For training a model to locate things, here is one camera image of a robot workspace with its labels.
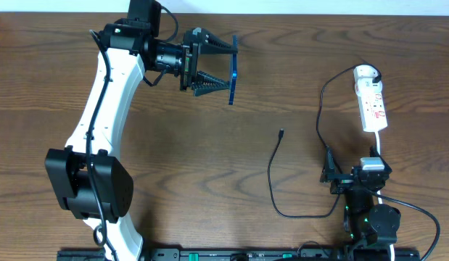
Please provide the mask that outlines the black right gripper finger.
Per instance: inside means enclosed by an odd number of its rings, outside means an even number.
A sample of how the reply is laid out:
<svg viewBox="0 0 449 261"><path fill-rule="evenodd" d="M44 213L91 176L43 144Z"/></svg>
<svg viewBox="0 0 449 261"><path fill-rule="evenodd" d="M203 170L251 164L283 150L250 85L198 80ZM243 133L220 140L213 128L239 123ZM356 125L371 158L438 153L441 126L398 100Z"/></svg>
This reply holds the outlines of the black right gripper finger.
<svg viewBox="0 0 449 261"><path fill-rule="evenodd" d="M321 172L320 182L332 182L336 177L336 166L334 164L334 156L332 150L326 147L325 161Z"/></svg>
<svg viewBox="0 0 449 261"><path fill-rule="evenodd" d="M382 157L375 146L370 147L369 156L370 157L378 157L378 158Z"/></svg>

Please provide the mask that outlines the blue Galaxy smartphone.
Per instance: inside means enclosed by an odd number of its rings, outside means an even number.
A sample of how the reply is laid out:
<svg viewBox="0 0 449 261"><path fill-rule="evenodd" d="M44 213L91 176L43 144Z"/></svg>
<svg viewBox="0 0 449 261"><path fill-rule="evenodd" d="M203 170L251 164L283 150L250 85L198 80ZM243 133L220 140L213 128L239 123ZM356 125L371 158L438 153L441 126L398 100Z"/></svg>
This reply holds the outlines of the blue Galaxy smartphone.
<svg viewBox="0 0 449 261"><path fill-rule="evenodd" d="M236 91L236 80L237 80L237 53L231 55L230 62L230 78L229 78L229 99L228 104L234 104L234 97Z"/></svg>

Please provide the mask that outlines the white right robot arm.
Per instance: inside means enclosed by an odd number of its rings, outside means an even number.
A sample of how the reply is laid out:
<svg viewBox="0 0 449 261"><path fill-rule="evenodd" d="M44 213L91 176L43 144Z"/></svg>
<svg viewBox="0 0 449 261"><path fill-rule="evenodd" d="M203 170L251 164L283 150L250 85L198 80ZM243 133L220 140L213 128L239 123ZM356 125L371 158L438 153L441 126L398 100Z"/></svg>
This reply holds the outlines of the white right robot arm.
<svg viewBox="0 0 449 261"><path fill-rule="evenodd" d="M343 247L344 259L395 260L393 245L397 242L400 211L374 201L392 169L374 147L350 173L341 173L337 166L331 148L327 147L320 182L331 184L331 194L345 197L344 227L352 242Z"/></svg>

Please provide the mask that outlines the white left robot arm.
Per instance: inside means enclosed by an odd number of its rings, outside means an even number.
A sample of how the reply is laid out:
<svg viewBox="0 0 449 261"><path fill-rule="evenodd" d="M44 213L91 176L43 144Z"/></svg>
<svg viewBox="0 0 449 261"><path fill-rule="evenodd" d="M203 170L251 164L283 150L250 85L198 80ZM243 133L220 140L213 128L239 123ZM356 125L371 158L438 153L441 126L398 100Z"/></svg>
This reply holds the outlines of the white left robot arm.
<svg viewBox="0 0 449 261"><path fill-rule="evenodd" d="M147 71L179 78L195 96L235 92L238 47L204 28L185 32L174 44L158 27L120 19L93 33L97 73L86 107L63 149L50 149L45 168L60 207L89 225L95 250L70 249L58 260L145 260L144 239L129 208L133 179L120 162L120 142L133 95Z"/></svg>

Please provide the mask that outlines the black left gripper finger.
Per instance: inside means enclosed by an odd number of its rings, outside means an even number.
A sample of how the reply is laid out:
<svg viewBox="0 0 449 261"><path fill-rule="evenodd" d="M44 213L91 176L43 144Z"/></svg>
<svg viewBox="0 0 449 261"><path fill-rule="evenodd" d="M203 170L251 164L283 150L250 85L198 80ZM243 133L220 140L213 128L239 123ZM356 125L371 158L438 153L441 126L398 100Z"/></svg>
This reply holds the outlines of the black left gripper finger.
<svg viewBox="0 0 449 261"><path fill-rule="evenodd" d="M219 39L207 29L201 29L200 54L233 54L234 46Z"/></svg>
<svg viewBox="0 0 449 261"><path fill-rule="evenodd" d="M214 91L228 90L229 82L199 71L196 78L191 82L191 89L194 96L202 96Z"/></svg>

